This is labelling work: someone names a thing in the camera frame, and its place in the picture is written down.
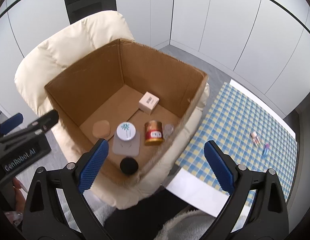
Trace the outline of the left hand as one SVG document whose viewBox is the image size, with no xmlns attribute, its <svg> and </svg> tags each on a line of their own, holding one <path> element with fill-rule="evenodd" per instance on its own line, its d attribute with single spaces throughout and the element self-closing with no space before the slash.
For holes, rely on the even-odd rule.
<svg viewBox="0 0 310 240">
<path fill-rule="evenodd" d="M 6 217 L 13 226 L 18 227 L 22 223 L 26 204 L 23 192 L 28 193 L 28 190 L 21 181 L 13 178 L 0 192 L 8 203 L 7 210 L 5 211 Z"/>
</svg>

